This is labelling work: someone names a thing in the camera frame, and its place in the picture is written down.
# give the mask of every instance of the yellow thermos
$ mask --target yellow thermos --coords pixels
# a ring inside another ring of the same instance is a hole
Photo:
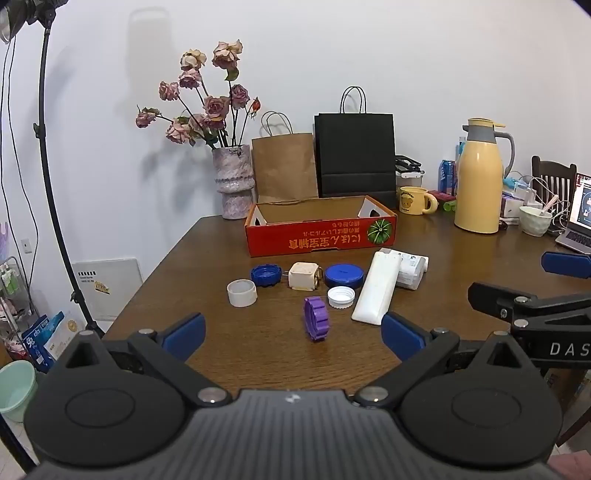
[[[457,168],[457,203],[455,224],[471,232],[495,233],[499,229],[503,178],[515,160],[515,142],[496,124],[486,118],[470,118],[462,128],[468,132]],[[503,162],[496,138],[511,142],[511,162],[503,172]]]

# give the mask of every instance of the blue gripper pad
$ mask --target blue gripper pad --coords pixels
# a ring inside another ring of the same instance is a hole
[[[160,333],[162,348],[185,362],[205,341],[205,317],[193,314]]]
[[[542,255],[542,268],[549,273],[576,278],[591,277],[591,258],[588,255],[546,252]]]
[[[425,348],[429,337],[425,330],[394,313],[382,318],[382,341],[403,362]]]

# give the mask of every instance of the white container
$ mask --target white container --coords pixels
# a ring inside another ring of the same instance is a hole
[[[390,307],[394,287],[402,264],[402,255],[376,252],[369,267],[359,301],[351,318],[358,322],[382,325],[382,318]]]
[[[402,263],[400,264],[396,286],[408,290],[416,290],[423,279],[423,274],[427,271],[429,257],[411,255],[390,248],[382,248],[380,251],[387,254],[393,252],[402,255]]]
[[[355,301],[355,290],[349,287],[333,287],[328,292],[329,305],[335,309],[348,309]]]
[[[531,236],[542,236],[548,231],[552,214],[540,208],[519,207],[519,227]]]
[[[248,307],[256,302],[256,285],[252,280],[234,280],[226,289],[228,300],[233,307]]]

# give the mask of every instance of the white plastic bottle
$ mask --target white plastic bottle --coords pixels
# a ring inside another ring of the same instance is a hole
[[[398,252],[376,252],[351,318],[358,322],[382,325],[390,307],[402,255]]]

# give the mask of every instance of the vase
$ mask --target vase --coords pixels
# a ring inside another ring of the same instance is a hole
[[[250,146],[214,149],[213,166],[216,190],[222,194],[222,216],[228,220],[246,218],[255,186]]]

